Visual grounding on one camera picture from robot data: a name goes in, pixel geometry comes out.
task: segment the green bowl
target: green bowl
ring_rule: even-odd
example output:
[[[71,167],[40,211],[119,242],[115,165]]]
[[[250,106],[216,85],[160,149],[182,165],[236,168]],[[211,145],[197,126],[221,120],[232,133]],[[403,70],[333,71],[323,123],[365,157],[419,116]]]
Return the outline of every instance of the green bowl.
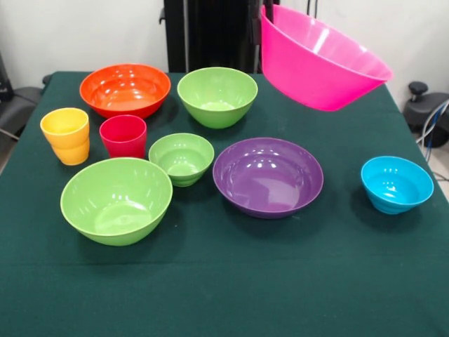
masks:
[[[223,67],[195,70],[177,85],[187,111],[208,128],[227,128],[238,122],[253,104],[257,90],[251,76]]]
[[[61,195],[61,211],[78,232],[110,246],[146,237],[162,220],[173,194],[167,174],[137,158],[113,158],[79,171]]]
[[[148,152],[149,160],[160,166],[178,187],[193,185],[212,164],[213,157],[213,146],[193,133],[162,137]]]

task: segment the green tablecloth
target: green tablecloth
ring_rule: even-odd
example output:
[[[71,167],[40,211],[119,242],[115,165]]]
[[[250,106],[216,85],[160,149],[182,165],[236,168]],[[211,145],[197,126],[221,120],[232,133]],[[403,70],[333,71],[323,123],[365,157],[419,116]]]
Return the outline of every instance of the green tablecloth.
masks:
[[[175,188],[157,229],[127,247],[96,244],[65,222],[60,193],[107,153],[102,118],[78,94],[86,73],[58,72],[0,177],[0,336],[447,336],[449,212],[436,185],[423,206],[378,213],[361,187],[369,158],[427,167],[385,87],[341,112],[316,112],[255,76],[259,95],[235,126],[197,124],[172,91],[148,118],[147,148],[193,132],[220,153],[255,136],[284,138],[321,162],[319,198],[294,216],[258,220],[219,194],[211,170]],[[45,113],[80,107],[91,154],[63,166],[39,129]]]

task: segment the red cup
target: red cup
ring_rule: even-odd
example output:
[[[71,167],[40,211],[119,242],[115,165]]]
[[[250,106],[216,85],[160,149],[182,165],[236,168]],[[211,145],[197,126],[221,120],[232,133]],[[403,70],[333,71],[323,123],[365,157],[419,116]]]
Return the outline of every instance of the red cup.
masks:
[[[111,117],[101,124],[100,136],[111,158],[145,157],[147,125],[140,117],[130,114]]]

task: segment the small green bowl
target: small green bowl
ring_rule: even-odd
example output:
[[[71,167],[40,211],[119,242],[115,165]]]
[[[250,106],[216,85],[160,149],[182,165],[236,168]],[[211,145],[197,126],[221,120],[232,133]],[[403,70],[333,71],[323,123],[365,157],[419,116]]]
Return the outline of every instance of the small green bowl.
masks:
[[[89,239],[134,244],[162,220],[173,194],[167,174],[144,159],[113,158],[87,166],[61,195],[64,218]]]
[[[257,84],[232,68],[202,68],[186,74],[177,94],[195,120],[208,128],[227,128],[238,122],[257,96]]]
[[[158,139],[149,149],[148,158],[160,166],[174,186],[193,185],[212,164],[212,144],[193,133],[173,133]]]

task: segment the stacked yellow cups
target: stacked yellow cups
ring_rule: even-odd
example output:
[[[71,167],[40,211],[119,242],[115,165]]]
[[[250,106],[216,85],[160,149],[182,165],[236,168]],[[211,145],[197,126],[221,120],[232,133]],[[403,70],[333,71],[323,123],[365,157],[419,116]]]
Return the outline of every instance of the stacked yellow cups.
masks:
[[[78,165],[89,155],[89,116],[81,109],[53,110],[41,120],[41,130],[65,165]]]

